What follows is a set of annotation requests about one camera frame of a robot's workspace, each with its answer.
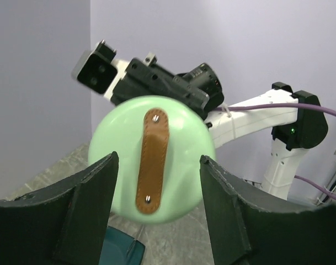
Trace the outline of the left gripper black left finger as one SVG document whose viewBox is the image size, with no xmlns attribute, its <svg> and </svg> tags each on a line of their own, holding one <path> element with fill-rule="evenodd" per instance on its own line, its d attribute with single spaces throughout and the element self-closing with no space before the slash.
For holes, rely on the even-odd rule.
<svg viewBox="0 0 336 265">
<path fill-rule="evenodd" d="M 113 152 L 14 200 L 0 200 L 0 264 L 98 264 L 118 177 Z"/>
</svg>

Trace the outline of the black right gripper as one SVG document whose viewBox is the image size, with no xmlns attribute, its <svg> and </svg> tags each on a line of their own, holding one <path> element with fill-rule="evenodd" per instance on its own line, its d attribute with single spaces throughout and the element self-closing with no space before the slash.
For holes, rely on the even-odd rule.
<svg viewBox="0 0 336 265">
<path fill-rule="evenodd" d="M 162 96 L 185 104 L 205 120 L 224 101 L 221 83 L 206 63 L 175 75 L 156 63 L 147 65 L 134 58 L 125 72 L 113 89 L 115 105 L 136 97 Z"/>
</svg>

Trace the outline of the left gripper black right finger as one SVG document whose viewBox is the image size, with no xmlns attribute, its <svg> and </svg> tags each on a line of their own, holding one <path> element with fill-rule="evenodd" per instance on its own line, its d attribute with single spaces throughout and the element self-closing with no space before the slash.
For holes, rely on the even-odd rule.
<svg viewBox="0 0 336 265">
<path fill-rule="evenodd" d="M 336 202 L 280 199 L 209 156 L 200 159 L 200 180 L 215 264 L 336 264 Z"/>
</svg>

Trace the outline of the green round lid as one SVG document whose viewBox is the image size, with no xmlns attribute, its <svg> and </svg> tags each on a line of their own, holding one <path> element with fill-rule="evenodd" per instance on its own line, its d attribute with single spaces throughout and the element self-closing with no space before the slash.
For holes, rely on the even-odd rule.
<svg viewBox="0 0 336 265">
<path fill-rule="evenodd" d="M 164 224 L 191 212 L 202 200 L 200 157 L 216 150 L 203 120 L 166 97 L 128 100 L 99 123 L 88 162 L 119 157 L 112 211 L 142 224 Z"/>
</svg>

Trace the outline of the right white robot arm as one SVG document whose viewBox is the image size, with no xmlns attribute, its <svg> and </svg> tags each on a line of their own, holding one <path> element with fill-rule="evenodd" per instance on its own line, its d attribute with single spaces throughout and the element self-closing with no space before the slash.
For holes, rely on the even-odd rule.
<svg viewBox="0 0 336 265">
<path fill-rule="evenodd" d="M 166 96 L 191 108 L 206 124 L 205 137 L 196 143 L 196 157 L 213 155 L 222 145 L 271 128 L 271 162 L 263 177 L 263 191 L 287 199 L 300 162 L 308 150 L 326 137 L 328 124 L 316 95 L 282 82 L 265 93 L 227 105 L 221 83 L 212 68 L 202 63 L 186 73 L 173 74 L 156 62 L 112 61 L 114 79 L 105 96 L 114 104 L 139 96 Z"/>
</svg>

